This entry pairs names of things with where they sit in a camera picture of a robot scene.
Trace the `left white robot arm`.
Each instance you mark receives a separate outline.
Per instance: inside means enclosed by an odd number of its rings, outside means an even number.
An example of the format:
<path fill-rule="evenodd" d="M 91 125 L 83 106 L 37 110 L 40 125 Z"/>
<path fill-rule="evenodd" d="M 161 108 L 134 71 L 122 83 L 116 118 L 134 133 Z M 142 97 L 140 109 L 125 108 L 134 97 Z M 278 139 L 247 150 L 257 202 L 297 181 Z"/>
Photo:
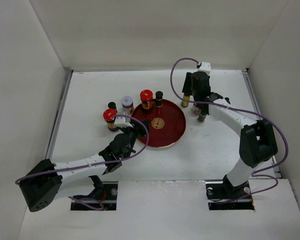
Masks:
<path fill-rule="evenodd" d="M 20 187 L 30 212 L 38 212 L 54 200 L 69 198 L 94 211 L 104 209 L 102 196 L 104 185 L 101 176 L 116 171 L 124 161 L 140 155 L 134 150 L 137 138 L 150 139 L 150 120 L 138 120 L 122 114 L 112 117 L 121 133 L 117 134 L 109 145 L 91 157 L 53 163 L 49 158 L 41 160 L 27 175 L 18 178 L 15 184 Z M 91 179 L 85 187 L 85 193 L 71 193 L 70 183 L 84 178 Z"/>

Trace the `yellow label oil bottle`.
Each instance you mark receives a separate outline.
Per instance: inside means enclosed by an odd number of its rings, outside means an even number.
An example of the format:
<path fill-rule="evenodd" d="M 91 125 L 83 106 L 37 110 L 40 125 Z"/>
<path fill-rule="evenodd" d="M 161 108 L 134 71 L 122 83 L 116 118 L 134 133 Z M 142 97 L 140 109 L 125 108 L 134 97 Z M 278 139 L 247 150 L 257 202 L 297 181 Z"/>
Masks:
<path fill-rule="evenodd" d="M 181 106 L 183 108 L 187 108 L 189 106 L 189 100 L 191 98 L 191 95 L 188 93 L 184 93 L 181 101 Z"/>

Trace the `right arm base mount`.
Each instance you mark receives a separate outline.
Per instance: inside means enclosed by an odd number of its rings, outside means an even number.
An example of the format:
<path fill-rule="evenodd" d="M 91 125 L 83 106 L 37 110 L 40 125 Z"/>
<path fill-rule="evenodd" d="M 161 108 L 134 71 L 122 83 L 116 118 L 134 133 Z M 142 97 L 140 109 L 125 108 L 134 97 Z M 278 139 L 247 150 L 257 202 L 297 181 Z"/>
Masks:
<path fill-rule="evenodd" d="M 255 210 L 250 184 L 233 187 L 223 180 L 206 181 L 208 209 L 211 211 Z"/>

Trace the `white lid jar left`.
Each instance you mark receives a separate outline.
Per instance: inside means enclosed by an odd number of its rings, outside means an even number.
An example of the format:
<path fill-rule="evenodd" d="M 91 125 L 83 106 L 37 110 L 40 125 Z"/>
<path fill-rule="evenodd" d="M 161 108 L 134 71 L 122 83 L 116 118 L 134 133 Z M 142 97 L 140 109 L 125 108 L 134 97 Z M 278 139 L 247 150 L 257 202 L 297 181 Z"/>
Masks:
<path fill-rule="evenodd" d="M 131 96 L 124 96 L 121 99 L 121 105 L 123 112 L 127 115 L 131 115 L 134 111 L 134 102 Z"/>

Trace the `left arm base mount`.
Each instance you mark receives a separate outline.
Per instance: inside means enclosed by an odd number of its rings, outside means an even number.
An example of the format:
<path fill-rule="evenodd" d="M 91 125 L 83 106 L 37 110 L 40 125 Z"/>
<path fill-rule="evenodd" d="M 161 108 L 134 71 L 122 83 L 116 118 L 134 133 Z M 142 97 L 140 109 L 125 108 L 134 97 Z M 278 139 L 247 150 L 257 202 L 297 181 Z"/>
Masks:
<path fill-rule="evenodd" d="M 81 204 L 72 200 L 70 205 L 71 211 L 115 211 L 117 209 L 118 182 L 101 181 L 96 175 L 89 176 L 92 183 L 92 190 L 88 194 L 74 195 L 73 198 L 82 201 Z"/>

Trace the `black cap spice bottle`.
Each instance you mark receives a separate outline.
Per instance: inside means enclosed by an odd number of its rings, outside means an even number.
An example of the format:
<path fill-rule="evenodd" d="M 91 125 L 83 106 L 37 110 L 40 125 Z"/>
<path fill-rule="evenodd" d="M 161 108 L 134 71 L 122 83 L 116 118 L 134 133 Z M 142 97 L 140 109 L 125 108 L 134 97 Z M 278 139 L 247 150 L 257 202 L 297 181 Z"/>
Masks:
<path fill-rule="evenodd" d="M 163 100 L 163 92 L 162 91 L 157 91 L 155 93 L 155 105 L 157 108 L 162 107 L 162 100 Z"/>
<path fill-rule="evenodd" d="M 111 102 L 108 103 L 107 106 L 108 106 L 109 109 L 114 110 L 116 113 L 118 112 L 118 111 L 117 111 L 117 106 L 116 106 L 116 103 L 115 103 L 115 102 L 111 101 Z"/>

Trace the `small dark spice bottle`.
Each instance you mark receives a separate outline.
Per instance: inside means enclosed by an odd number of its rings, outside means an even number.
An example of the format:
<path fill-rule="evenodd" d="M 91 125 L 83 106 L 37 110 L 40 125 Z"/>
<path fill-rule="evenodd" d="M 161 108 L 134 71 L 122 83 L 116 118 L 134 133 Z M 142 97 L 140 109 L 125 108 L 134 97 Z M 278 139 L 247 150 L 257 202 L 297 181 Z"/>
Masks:
<path fill-rule="evenodd" d="M 206 120 L 206 117 L 207 117 L 207 113 L 204 112 L 204 111 L 201 111 L 197 117 L 197 121 L 200 123 L 200 124 L 203 124 Z"/>

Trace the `white lid jar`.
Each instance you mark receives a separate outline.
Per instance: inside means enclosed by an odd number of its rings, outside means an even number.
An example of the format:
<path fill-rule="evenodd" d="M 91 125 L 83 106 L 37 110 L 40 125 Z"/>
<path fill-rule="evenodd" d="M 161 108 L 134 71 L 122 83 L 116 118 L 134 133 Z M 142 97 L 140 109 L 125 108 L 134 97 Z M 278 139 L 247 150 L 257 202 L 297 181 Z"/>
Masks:
<path fill-rule="evenodd" d="M 121 105 L 123 112 L 127 115 L 131 115 L 134 111 L 134 102 L 131 96 L 124 96 L 121 99 Z"/>
<path fill-rule="evenodd" d="M 198 116 L 201 113 L 201 110 L 197 107 L 195 103 L 192 105 L 191 111 L 196 116 Z"/>

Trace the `red cap sauce bottle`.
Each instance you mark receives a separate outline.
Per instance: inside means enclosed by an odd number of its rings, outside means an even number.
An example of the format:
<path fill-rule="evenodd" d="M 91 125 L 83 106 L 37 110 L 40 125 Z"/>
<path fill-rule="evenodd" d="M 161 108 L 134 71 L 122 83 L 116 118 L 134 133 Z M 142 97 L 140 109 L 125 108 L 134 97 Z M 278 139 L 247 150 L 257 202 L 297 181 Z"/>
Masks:
<path fill-rule="evenodd" d="M 117 112 L 112 109 L 112 108 L 108 108 L 103 112 L 103 119 L 107 124 L 107 128 L 109 131 L 111 132 L 117 132 L 119 130 L 119 127 L 117 127 L 115 125 L 115 115 L 117 114 Z"/>
<path fill-rule="evenodd" d="M 153 92 L 149 89 L 144 89 L 139 94 L 141 107 L 145 111 L 150 111 L 153 108 Z"/>

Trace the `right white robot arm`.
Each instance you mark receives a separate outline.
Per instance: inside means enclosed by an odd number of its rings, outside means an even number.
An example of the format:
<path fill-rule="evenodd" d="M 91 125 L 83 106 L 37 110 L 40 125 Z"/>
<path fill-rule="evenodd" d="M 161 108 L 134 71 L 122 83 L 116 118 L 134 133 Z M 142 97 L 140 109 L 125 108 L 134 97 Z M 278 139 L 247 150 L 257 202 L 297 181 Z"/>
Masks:
<path fill-rule="evenodd" d="M 229 98 L 211 91 L 210 76 L 203 71 L 186 73 L 182 93 L 185 100 L 193 97 L 194 105 L 200 110 L 197 118 L 200 122 L 209 115 L 239 136 L 239 160 L 223 177 L 220 187 L 226 197 L 233 198 L 254 170 L 277 154 L 273 127 L 266 119 L 255 120 L 238 110 L 231 110 Z"/>

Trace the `red round tray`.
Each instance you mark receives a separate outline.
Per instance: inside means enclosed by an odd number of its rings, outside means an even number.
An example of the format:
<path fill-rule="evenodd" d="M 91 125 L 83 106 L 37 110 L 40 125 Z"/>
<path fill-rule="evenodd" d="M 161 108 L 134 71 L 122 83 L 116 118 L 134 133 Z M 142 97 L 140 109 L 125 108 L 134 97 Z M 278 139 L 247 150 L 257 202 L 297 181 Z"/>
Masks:
<path fill-rule="evenodd" d="M 182 109 L 175 103 L 163 99 L 162 106 L 154 106 L 150 112 L 145 112 L 139 104 L 132 117 L 144 121 L 149 120 L 148 146 L 166 148 L 175 144 L 186 131 L 186 118 Z"/>

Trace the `white lid jar right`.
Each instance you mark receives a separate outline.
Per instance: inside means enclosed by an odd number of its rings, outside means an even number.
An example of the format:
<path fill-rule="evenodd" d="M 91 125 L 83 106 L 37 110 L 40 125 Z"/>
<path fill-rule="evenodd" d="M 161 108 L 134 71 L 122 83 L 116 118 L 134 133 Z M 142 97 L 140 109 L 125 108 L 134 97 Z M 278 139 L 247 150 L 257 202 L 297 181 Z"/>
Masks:
<path fill-rule="evenodd" d="M 196 116 L 198 116 L 201 113 L 201 110 L 197 107 L 195 103 L 192 105 L 191 111 Z"/>

